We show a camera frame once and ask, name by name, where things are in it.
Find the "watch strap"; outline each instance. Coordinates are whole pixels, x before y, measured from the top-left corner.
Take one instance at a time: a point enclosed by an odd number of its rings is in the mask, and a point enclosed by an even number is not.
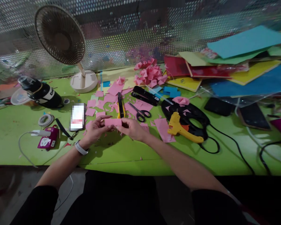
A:
[[[86,155],[86,154],[88,153],[88,151],[84,150],[84,149],[80,146],[79,141],[80,141],[80,140],[78,140],[78,141],[75,143],[75,147],[76,147],[77,151],[79,151],[82,155]]]

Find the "fan stand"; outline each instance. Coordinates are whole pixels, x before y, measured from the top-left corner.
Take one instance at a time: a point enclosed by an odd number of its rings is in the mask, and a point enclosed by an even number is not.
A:
[[[91,70],[84,70],[81,63],[77,63],[80,70],[71,78],[71,87],[78,93],[86,93],[97,86],[98,79],[96,74]]]

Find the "metal mesh wall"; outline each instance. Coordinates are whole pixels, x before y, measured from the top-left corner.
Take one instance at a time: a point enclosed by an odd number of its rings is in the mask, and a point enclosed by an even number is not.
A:
[[[46,4],[59,5],[77,19],[86,39],[81,63],[95,72],[199,51],[207,42],[260,24],[281,30],[281,0],[190,0],[177,8],[168,7],[170,2],[0,0],[0,82],[20,74],[49,79],[78,72],[53,59],[36,38],[34,15]]]

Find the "yellow paper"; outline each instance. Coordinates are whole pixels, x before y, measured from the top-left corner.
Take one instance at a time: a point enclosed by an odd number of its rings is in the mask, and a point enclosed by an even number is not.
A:
[[[250,70],[248,72],[231,73],[230,76],[232,77],[232,79],[227,80],[238,83],[240,85],[246,85],[247,83],[255,80],[256,78],[274,69],[280,64],[281,61],[279,60],[258,62],[250,66]]]
[[[168,80],[166,83],[196,92],[202,82],[202,79],[196,80],[191,77],[175,77],[174,80]]]
[[[179,52],[179,55],[191,66],[212,66],[203,59],[204,56],[199,52]]]
[[[118,70],[110,70],[110,71],[102,71],[102,81],[101,76],[98,74],[98,81],[101,81],[101,84],[98,85],[98,91],[101,91],[101,85],[103,85],[104,81],[110,81],[110,84],[112,85],[119,76],[125,77],[124,87],[123,90],[128,88],[133,88],[136,84],[134,83],[134,75],[137,72],[134,71],[134,67],[129,67],[125,69],[118,69]],[[102,91],[104,93],[108,93],[109,87],[102,87]]]

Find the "electric fan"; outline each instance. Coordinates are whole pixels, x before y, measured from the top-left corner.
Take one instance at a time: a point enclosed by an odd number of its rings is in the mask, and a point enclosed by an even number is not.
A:
[[[34,24],[38,39],[53,58],[67,65],[77,64],[80,72],[72,77],[72,88],[78,93],[95,88],[98,83],[96,74],[85,71],[80,63],[85,40],[74,17],[59,6],[46,5],[36,12]]]

